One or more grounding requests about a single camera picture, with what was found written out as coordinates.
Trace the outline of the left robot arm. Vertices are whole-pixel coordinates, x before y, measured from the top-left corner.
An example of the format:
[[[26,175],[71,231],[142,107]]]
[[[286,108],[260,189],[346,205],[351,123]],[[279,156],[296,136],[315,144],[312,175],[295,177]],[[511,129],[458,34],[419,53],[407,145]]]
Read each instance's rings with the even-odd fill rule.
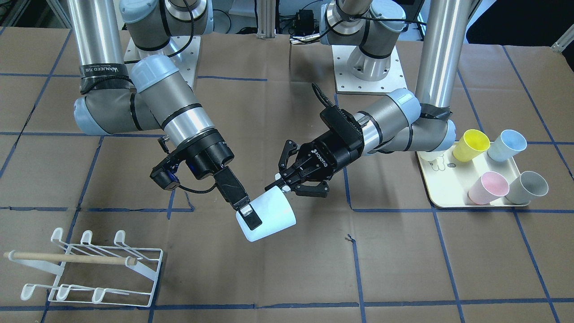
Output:
[[[456,127],[450,100],[465,29],[479,0],[433,0],[416,90],[386,90],[372,105],[349,113],[313,83],[324,106],[326,133],[302,145],[288,140],[278,162],[279,188],[298,196],[325,197],[328,180],[361,156],[398,151],[443,151],[453,145]],[[333,0],[323,8],[322,43],[353,45],[347,62],[351,75],[368,82],[389,72],[391,53],[408,22],[392,0]]]

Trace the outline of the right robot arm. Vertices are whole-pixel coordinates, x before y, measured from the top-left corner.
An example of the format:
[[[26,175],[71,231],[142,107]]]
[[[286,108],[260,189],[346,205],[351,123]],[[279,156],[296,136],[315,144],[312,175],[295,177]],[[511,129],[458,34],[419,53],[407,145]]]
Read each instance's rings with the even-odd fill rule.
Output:
[[[117,20],[110,0],[70,0],[70,18],[80,59],[80,92],[74,119],[89,135],[163,130],[159,139],[166,158],[150,172],[160,188],[181,186],[176,172],[185,163],[198,180],[213,176],[224,200],[254,230],[263,221],[228,164],[234,154],[181,75],[172,56],[174,35],[195,35],[205,25],[206,2],[123,0],[122,17],[133,42],[147,57],[122,55]]]

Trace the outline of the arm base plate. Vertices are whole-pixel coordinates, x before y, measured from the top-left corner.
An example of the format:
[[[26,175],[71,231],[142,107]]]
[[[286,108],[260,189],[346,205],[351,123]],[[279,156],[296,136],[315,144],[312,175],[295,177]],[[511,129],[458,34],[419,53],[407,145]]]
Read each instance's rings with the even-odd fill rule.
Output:
[[[332,45],[338,94],[384,95],[407,88],[396,47],[389,57],[366,57],[357,46]]]
[[[168,45],[166,45],[166,47],[157,51],[144,51],[139,49],[135,45],[133,39],[131,39],[125,51],[124,61],[139,61],[154,54],[164,54],[168,56],[183,48],[184,45],[188,43],[188,41],[188,35],[174,36],[170,38],[170,42]],[[190,45],[188,45],[184,51],[174,57],[171,57],[172,62],[174,62],[175,66],[178,67],[181,76],[191,88],[195,87],[200,45],[201,37],[199,35],[195,35]]]

